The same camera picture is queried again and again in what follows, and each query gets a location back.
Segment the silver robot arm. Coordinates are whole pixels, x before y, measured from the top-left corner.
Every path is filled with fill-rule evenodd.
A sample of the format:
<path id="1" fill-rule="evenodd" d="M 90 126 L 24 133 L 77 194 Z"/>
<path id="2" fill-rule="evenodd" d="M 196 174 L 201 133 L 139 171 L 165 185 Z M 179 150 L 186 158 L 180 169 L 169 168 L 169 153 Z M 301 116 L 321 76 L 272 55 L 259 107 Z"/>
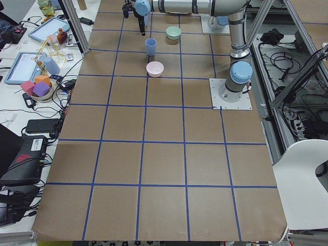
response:
<path id="1" fill-rule="evenodd" d="M 140 33 L 145 36 L 145 17 L 152 12 L 172 14 L 205 14 L 210 17 L 209 26 L 217 26 L 217 18 L 226 16 L 230 32 L 230 71 L 229 76 L 215 95 L 227 103 L 237 103 L 250 82 L 253 69 L 247 61 L 250 54 L 246 39 L 246 9 L 249 1 L 124 1 L 122 12 L 125 18 L 129 13 L 138 20 Z"/>

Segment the blue cup near arm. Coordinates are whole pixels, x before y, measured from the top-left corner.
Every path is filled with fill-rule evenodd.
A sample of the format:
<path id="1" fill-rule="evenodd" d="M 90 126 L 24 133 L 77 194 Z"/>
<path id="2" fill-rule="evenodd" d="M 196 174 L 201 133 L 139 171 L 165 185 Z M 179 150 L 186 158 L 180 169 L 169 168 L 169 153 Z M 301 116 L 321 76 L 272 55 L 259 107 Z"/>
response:
<path id="1" fill-rule="evenodd" d="M 148 26 L 148 23 L 149 23 L 149 16 L 146 15 L 146 16 L 144 17 L 144 25 L 145 25 L 145 27 Z"/>

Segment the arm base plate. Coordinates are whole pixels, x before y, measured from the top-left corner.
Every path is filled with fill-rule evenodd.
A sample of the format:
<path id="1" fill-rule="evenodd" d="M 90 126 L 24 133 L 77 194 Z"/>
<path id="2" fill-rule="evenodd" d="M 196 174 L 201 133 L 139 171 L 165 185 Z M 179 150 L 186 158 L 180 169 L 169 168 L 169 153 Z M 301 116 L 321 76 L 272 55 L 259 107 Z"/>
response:
<path id="1" fill-rule="evenodd" d="M 229 35 L 228 16 L 213 17 L 208 14 L 201 15 L 202 32 L 204 34 Z"/>
<path id="2" fill-rule="evenodd" d="M 226 88 L 226 79 L 210 78 L 212 108 L 214 110 L 252 110 L 247 87 L 240 92 L 231 92 Z"/>

